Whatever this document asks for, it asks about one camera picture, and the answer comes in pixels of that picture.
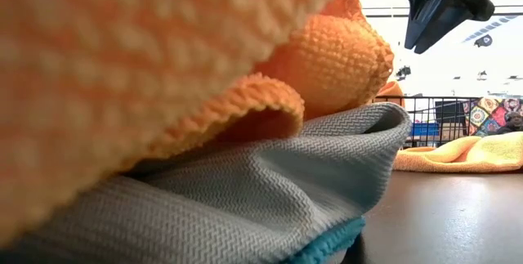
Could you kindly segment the orange microfiber towel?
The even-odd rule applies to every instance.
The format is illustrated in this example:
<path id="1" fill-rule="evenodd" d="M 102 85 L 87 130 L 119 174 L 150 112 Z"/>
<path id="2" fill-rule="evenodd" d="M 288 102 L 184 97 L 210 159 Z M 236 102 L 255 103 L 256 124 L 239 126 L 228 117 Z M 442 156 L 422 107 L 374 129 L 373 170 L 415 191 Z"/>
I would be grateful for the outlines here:
<path id="1" fill-rule="evenodd" d="M 393 59 L 360 0 L 0 0 L 0 247 L 254 111 L 363 105 Z"/>
<path id="2" fill-rule="evenodd" d="M 378 102 L 391 102 L 405 107 L 404 93 L 399 82 L 396 80 L 387 82 L 373 99 L 373 103 Z"/>
<path id="3" fill-rule="evenodd" d="M 400 150 L 393 163 L 407 172 L 509 172 L 523 168 L 523 132 L 465 136 L 439 147 Z"/>

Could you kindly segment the grey-blue microfiber towel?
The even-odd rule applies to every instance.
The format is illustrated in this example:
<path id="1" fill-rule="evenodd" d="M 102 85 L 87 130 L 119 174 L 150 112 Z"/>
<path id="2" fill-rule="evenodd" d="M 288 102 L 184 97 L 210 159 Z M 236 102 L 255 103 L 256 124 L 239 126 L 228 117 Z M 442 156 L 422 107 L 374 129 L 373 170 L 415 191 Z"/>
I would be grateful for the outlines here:
<path id="1" fill-rule="evenodd" d="M 350 247 L 412 123 L 376 103 L 293 138 L 218 143 L 102 182 L 0 264 L 322 264 Z"/>

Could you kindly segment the black monitor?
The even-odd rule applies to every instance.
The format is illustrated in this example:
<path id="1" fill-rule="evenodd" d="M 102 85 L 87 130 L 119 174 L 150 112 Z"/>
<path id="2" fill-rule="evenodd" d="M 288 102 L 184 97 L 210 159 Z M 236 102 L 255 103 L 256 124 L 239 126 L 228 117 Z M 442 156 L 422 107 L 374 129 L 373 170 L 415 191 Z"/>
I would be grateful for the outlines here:
<path id="1" fill-rule="evenodd" d="M 435 114 L 438 123 L 465 123 L 464 101 L 436 101 Z"/>

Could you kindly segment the blue box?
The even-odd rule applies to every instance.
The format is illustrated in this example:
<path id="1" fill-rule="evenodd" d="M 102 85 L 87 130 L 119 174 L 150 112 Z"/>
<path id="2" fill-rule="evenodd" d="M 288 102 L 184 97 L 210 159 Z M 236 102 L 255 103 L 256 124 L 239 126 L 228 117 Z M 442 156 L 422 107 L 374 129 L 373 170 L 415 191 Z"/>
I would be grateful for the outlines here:
<path id="1" fill-rule="evenodd" d="M 439 136 L 438 123 L 413 123 L 411 136 Z"/>

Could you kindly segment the colourful patchwork quilt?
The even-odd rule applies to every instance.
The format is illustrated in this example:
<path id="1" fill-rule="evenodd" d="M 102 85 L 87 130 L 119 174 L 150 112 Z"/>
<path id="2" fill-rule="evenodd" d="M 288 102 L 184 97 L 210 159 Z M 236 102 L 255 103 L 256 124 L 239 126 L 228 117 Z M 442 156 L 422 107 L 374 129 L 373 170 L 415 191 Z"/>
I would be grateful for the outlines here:
<path id="1" fill-rule="evenodd" d="M 482 97 L 463 104 L 465 124 L 469 136 L 488 136 L 506 124 L 506 115 L 518 113 L 523 116 L 523 99 L 499 99 Z"/>

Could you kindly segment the cardboard box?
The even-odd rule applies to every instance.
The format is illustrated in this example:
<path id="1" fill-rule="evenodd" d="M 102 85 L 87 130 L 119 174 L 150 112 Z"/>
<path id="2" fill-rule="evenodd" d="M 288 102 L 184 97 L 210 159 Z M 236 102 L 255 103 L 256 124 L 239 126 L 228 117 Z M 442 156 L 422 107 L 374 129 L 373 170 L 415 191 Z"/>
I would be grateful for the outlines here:
<path id="1" fill-rule="evenodd" d="M 440 137 L 442 142 L 453 141 L 463 136 L 467 136 L 467 126 L 463 123 L 442 123 L 440 125 Z"/>

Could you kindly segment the person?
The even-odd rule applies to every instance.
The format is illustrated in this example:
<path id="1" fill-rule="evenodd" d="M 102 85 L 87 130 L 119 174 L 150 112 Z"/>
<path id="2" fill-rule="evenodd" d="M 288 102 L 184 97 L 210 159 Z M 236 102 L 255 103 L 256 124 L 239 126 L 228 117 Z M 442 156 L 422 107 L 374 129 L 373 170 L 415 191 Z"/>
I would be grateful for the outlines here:
<path id="1" fill-rule="evenodd" d="M 523 131 L 523 116 L 517 112 L 505 114 L 505 125 L 498 129 L 497 134 Z"/>

